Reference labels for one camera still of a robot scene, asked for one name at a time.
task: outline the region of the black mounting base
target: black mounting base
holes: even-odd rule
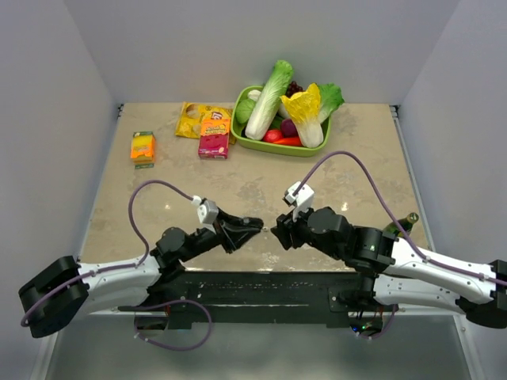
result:
[[[141,306],[185,297],[205,306],[214,323],[348,328],[349,312],[377,307],[355,306],[343,298],[361,289],[363,280],[362,275],[350,272],[184,272],[166,285],[159,284]],[[192,323],[206,321],[197,308],[171,306],[168,328],[190,329]]]

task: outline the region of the bottle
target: bottle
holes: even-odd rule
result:
[[[410,235],[412,232],[412,227],[419,220],[419,215],[415,212],[411,212],[406,216],[406,218],[398,219],[398,223],[401,224],[403,229]],[[399,228],[395,225],[394,222],[389,223],[384,229],[384,231],[394,234],[400,238],[403,237],[403,234],[399,230]]]

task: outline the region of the cable clip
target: cable clip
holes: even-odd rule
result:
[[[195,207],[199,207],[203,203],[203,200],[200,196],[193,196],[191,202]]]
[[[295,190],[299,187],[300,184],[301,182],[297,181],[290,188],[288,188],[284,194],[284,202],[288,206],[294,207],[294,209],[292,210],[292,220],[294,222],[299,217],[300,212],[305,212],[306,210],[308,210],[308,208],[311,207],[315,195],[315,192],[307,184],[305,184],[299,190],[299,192],[296,195],[294,195]]]
[[[139,338],[141,339],[144,343],[148,343],[148,338],[146,338],[145,336],[142,336],[141,335],[141,332],[137,332],[135,335],[134,335],[134,339],[136,338]]]

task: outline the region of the red chili pepper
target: red chili pepper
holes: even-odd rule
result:
[[[289,145],[289,146],[303,146],[299,137],[285,137],[280,140],[273,141],[273,144]]]

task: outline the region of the beige table surface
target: beige table surface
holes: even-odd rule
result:
[[[124,106],[82,251],[83,262],[125,260],[143,253],[143,245],[128,222],[127,205],[132,191],[146,180],[169,181],[190,195],[216,201],[225,212],[260,217],[270,227],[279,214],[288,211],[281,200],[285,190],[333,150],[348,150],[363,161],[395,215],[401,218],[417,211],[396,127],[386,104],[344,104],[333,115],[329,142],[312,158],[267,154],[236,144],[224,161],[201,160],[197,157],[198,140],[174,136],[180,111],[181,103]],[[154,168],[134,169],[129,158],[134,131],[154,132]],[[309,185],[316,191],[314,208],[330,206],[359,226],[384,228],[390,222],[359,166],[346,156],[327,161]],[[192,204],[159,184],[138,194],[134,216],[151,246],[171,226],[188,233],[199,227]],[[414,226],[412,237],[418,245],[427,246],[421,222]],[[185,266],[213,271],[348,270],[342,262],[307,246],[284,251],[269,232],[260,233],[232,255],[216,248]]]

